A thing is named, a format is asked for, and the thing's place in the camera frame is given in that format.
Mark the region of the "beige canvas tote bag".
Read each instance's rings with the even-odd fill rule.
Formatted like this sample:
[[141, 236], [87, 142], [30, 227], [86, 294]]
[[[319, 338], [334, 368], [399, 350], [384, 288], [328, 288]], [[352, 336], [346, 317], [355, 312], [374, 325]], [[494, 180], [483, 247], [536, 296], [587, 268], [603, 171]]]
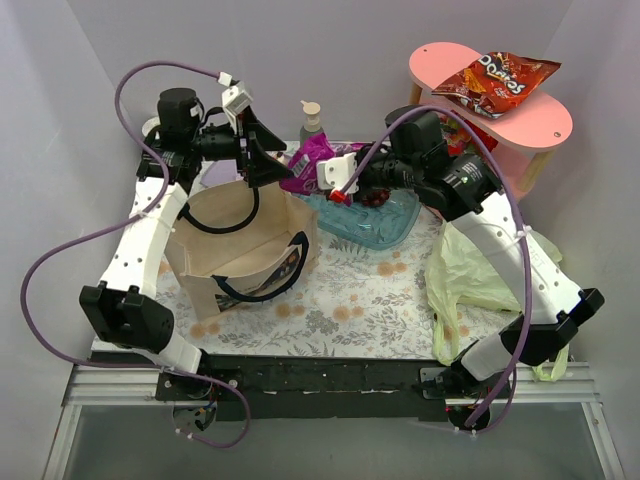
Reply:
[[316, 264], [317, 212], [278, 184], [207, 188], [187, 208], [165, 255], [200, 322], [272, 300]]

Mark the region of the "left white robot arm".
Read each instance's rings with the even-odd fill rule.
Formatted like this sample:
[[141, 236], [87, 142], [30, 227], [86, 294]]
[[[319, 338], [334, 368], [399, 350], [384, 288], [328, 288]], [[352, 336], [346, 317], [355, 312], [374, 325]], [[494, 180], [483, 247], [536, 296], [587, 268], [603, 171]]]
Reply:
[[193, 400], [211, 392], [213, 377], [200, 367], [202, 351], [176, 330], [173, 313], [157, 302], [157, 273], [202, 161], [234, 160], [253, 189], [288, 174], [269, 155], [284, 143], [256, 118], [251, 102], [244, 84], [231, 85], [221, 100], [226, 124], [217, 132], [202, 131], [205, 116], [194, 90], [161, 93], [158, 122], [134, 137], [142, 157], [129, 221], [98, 285], [83, 287], [79, 298], [101, 341], [182, 371], [178, 387]]

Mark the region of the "red grape bunch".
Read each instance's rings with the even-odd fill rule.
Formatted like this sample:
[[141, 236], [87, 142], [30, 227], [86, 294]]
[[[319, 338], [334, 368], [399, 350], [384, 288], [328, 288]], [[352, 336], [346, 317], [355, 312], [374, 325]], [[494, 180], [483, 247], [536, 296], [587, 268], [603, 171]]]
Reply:
[[359, 202], [368, 208], [379, 208], [383, 206], [390, 198], [388, 190], [374, 190], [364, 194]]

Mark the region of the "light green plastic grocery bag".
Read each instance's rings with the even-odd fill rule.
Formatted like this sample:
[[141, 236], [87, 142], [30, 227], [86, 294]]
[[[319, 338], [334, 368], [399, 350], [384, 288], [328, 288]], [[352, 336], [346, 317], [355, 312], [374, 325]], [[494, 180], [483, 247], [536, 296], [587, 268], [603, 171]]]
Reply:
[[[530, 227], [526, 229], [529, 247], [533, 246], [535, 239], [558, 267], [562, 255], [557, 247]], [[433, 327], [432, 351], [436, 359], [445, 366], [451, 366], [458, 360], [457, 355], [463, 352], [460, 347], [457, 312], [459, 303], [495, 311], [522, 310], [524, 300], [516, 299], [481, 251], [452, 223], [444, 222], [441, 226], [432, 252], [426, 260], [425, 280], [428, 305], [437, 315], [436, 325]], [[447, 330], [451, 333], [450, 340], [445, 339]], [[568, 349], [569, 347], [564, 347], [560, 351], [559, 366], [553, 367], [551, 374], [544, 373], [542, 367], [533, 367], [536, 378], [543, 381], [558, 380], [566, 371]], [[504, 349], [496, 331], [469, 349], [460, 358], [460, 363], [472, 374], [479, 373], [480, 380], [477, 382], [482, 382], [496, 373], [501, 375], [511, 357], [512, 354]]]

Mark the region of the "orange Doritos chip bag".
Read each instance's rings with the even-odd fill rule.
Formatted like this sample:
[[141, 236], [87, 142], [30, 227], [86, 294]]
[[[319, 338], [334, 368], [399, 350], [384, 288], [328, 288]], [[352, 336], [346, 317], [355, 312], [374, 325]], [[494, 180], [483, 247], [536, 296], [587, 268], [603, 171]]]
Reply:
[[561, 66], [550, 60], [490, 52], [444, 80], [432, 94], [497, 119], [519, 107]]

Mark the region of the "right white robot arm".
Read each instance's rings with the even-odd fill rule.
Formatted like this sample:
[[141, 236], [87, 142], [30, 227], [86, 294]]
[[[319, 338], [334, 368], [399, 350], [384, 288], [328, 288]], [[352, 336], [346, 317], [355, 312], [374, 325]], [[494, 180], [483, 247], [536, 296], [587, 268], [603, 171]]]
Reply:
[[384, 137], [390, 144], [376, 142], [357, 154], [358, 184], [363, 190], [413, 191], [479, 249], [520, 305], [513, 322], [471, 344], [425, 383], [431, 393], [471, 398], [516, 362], [537, 367], [555, 358], [604, 297], [570, 280], [526, 234], [514, 194], [487, 148], [449, 155], [441, 112], [408, 105], [389, 113]]

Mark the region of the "purple snack bag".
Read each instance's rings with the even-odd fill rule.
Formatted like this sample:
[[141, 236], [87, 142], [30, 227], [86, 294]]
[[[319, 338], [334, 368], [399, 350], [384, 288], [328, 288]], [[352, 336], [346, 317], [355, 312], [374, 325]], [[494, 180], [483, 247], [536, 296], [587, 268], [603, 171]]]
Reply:
[[292, 194], [319, 194], [316, 166], [320, 161], [357, 152], [365, 146], [362, 142], [330, 142], [325, 133], [318, 133], [301, 143], [298, 150], [288, 158], [287, 168], [292, 177], [279, 182], [279, 186]]

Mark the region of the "red fruit candy bag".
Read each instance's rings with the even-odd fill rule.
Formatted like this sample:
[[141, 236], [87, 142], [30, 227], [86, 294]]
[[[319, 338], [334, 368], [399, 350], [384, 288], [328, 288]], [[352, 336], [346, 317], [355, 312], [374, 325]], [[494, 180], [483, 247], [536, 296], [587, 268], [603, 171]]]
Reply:
[[[451, 157], [462, 154], [482, 154], [469, 133], [459, 122], [442, 113], [438, 113], [437, 116], [440, 121], [442, 137], [447, 143], [448, 153]], [[498, 140], [493, 136], [485, 133], [468, 120], [465, 120], [465, 123], [479, 137], [489, 152], [492, 152], [498, 146]]]

